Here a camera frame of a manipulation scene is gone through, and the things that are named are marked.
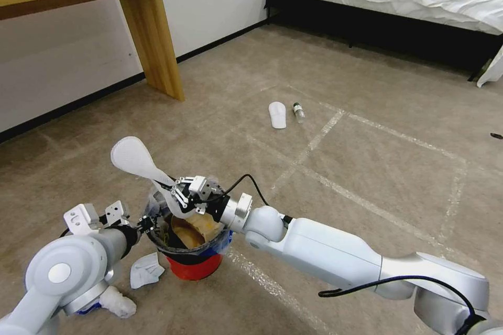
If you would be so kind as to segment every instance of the black cable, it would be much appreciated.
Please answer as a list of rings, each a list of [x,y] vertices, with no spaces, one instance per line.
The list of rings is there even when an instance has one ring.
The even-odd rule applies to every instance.
[[[223,196],[227,195],[229,192],[231,192],[231,191],[232,191],[232,190],[233,190],[233,189],[234,189],[234,188],[235,188],[235,187],[236,187],[236,186],[237,186],[237,185],[238,185],[238,184],[239,184],[239,183],[240,183],[240,182],[241,182],[244,178],[246,178],[246,177],[248,177],[248,178],[250,178],[250,179],[251,179],[251,181],[253,182],[253,185],[255,186],[255,189],[256,189],[256,190],[257,190],[257,192],[258,192],[258,195],[260,196],[260,199],[262,199],[262,201],[264,202],[264,204],[265,204],[266,206],[268,206],[268,205],[269,205],[269,203],[267,203],[267,201],[264,199],[264,196],[262,195],[262,192],[260,191],[260,188],[258,188],[257,182],[255,182],[255,179],[254,179],[254,178],[253,178],[250,174],[248,174],[248,173],[247,173],[247,174],[245,174],[245,175],[243,175],[243,176],[242,176],[241,178],[239,178],[236,182],[234,182],[234,184],[233,184],[231,187],[229,187],[226,191],[224,191],[222,194],[220,194],[220,195],[218,195],[218,196],[216,196],[216,197],[213,197],[213,198],[211,198],[211,199],[208,199],[208,200],[203,200],[203,201],[201,201],[201,203],[214,202],[214,201],[216,201],[216,200],[220,199],[221,197],[223,197]]]
[[[465,319],[463,325],[456,331],[455,335],[462,335],[465,334],[476,322],[483,320],[483,317],[478,316],[475,313],[475,308],[473,307],[472,303],[466,298],[466,296],[458,291],[456,288],[454,288],[452,285],[443,282],[441,280],[435,279],[434,277],[429,277],[429,276],[420,276],[420,275],[403,275],[403,276],[395,276],[395,277],[390,277],[382,280],[377,280],[371,283],[363,284],[356,286],[354,288],[347,289],[343,291],[342,289],[333,289],[331,291],[321,291],[318,292],[318,296],[323,297],[323,298],[328,298],[328,297],[341,297],[345,296],[350,293],[355,293],[357,291],[361,291],[363,289],[371,288],[373,286],[379,286],[381,284],[386,284],[386,283],[391,283],[394,281],[400,281],[400,280],[427,280],[432,283],[436,283],[439,285],[442,285],[443,287],[451,290],[454,292],[468,307],[469,315]]]
[[[67,235],[67,233],[68,233],[69,231],[70,231],[70,229],[66,228],[66,229],[63,231],[63,233],[61,233],[61,235],[59,236],[59,238],[66,236],[66,235]]]

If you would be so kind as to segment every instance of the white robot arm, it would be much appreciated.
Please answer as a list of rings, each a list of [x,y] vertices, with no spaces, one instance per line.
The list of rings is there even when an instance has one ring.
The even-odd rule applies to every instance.
[[[134,137],[112,149],[113,164],[128,173],[151,179],[174,216],[208,213],[217,222],[245,235],[254,248],[269,252],[293,267],[333,285],[320,292],[336,297],[368,288],[388,299],[408,299],[415,292],[414,312],[442,335],[503,335],[503,323],[488,313],[489,282],[475,271],[424,253],[387,258],[360,237],[319,222],[283,215],[267,205],[251,176],[244,175],[223,192],[216,180],[203,176],[174,180],[159,170],[143,143]],[[264,207],[252,210],[252,197],[239,201],[228,193],[249,176]],[[138,242],[140,234],[156,226],[144,216],[132,227],[121,209],[107,209],[112,228],[99,229],[89,205],[78,205],[64,218],[73,236],[48,244],[31,261],[26,273],[27,293],[14,311],[0,320],[0,334],[55,333],[55,314],[85,308],[116,276],[117,263]]]

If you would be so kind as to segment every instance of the white disposable slipper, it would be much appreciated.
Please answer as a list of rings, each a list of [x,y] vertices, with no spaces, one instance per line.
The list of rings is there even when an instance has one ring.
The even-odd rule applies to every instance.
[[[287,108],[281,102],[272,102],[269,104],[269,114],[274,128],[287,127]]]

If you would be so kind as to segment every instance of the baseboard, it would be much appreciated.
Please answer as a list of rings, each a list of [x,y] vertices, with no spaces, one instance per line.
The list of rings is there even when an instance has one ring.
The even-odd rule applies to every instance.
[[[211,50],[212,48],[217,47],[225,42],[229,42],[231,39],[242,36],[243,34],[248,33],[249,31],[251,31],[255,28],[258,28],[262,25],[265,25],[266,23],[267,23],[267,20],[265,19],[263,21],[257,22],[256,24],[248,26],[244,29],[238,30],[237,32],[229,34],[226,37],[223,37],[223,38],[217,39],[214,42],[208,43],[208,44],[204,45],[203,47],[199,47],[193,51],[187,52],[186,54],[180,55],[179,57],[177,57],[177,63],[181,63],[182,61],[185,61],[185,60],[190,59],[196,55],[199,55],[202,52]]]
[[[228,42],[231,39],[239,37],[239,36],[249,32],[257,27],[264,25],[266,22],[267,22],[267,20],[260,21],[256,24],[248,26],[242,30],[235,32],[235,33],[229,34],[226,37],[220,38],[219,40],[208,43],[207,45],[205,45],[203,47],[199,47],[198,49],[195,49],[194,51],[191,51],[191,52],[188,52],[182,56],[179,56],[179,57],[177,57],[177,63],[185,61],[185,60],[192,58],[202,52],[208,51],[216,46],[219,46],[225,42]],[[110,93],[117,92],[118,90],[121,90],[127,86],[136,84],[137,82],[143,80],[144,78],[145,78],[145,73],[143,73],[143,72],[138,73],[138,74],[131,76],[125,80],[122,80],[118,83],[115,83],[115,84],[108,86],[104,89],[101,89],[97,92],[89,94],[86,97],[79,98],[73,102],[70,102],[69,104],[58,107],[57,109],[54,109],[48,113],[42,114],[36,118],[30,119],[24,123],[21,123],[20,125],[17,125],[12,128],[9,128],[8,130],[2,131],[2,132],[0,132],[0,143],[7,141],[15,136],[18,136],[21,133],[29,131],[35,127],[41,126],[44,123],[47,123],[53,119],[56,119],[62,115],[65,115],[71,111],[74,111],[74,110],[78,109],[79,107],[88,105],[88,104],[90,104],[100,98],[107,96]]]
[[[66,105],[58,107],[48,113],[42,114],[36,118],[30,119],[20,125],[9,128],[5,131],[0,132],[0,143],[7,141],[15,136],[20,135],[26,131],[29,131],[35,127],[41,126],[44,123],[47,123],[53,119],[56,119],[62,115],[65,115],[71,111],[74,111],[80,107],[88,105],[100,98],[107,96],[110,93],[117,92],[125,87],[136,84],[145,78],[145,73],[141,72],[135,74],[134,76],[128,77],[125,80],[119,81],[113,85],[110,85],[106,88],[103,88],[97,92],[91,93],[85,97],[79,98],[73,102],[70,102]]]

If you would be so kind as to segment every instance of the metal bracket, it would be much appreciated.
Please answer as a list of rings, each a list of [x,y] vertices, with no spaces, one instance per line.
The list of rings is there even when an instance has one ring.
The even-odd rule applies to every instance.
[[[91,203],[78,204],[63,215],[64,222],[72,234],[85,236],[98,233],[101,223]]]
[[[120,225],[129,225],[128,220],[129,214],[127,207],[122,204],[120,200],[115,203],[110,204],[105,208],[106,223],[108,226],[118,225],[116,222],[119,221]]]

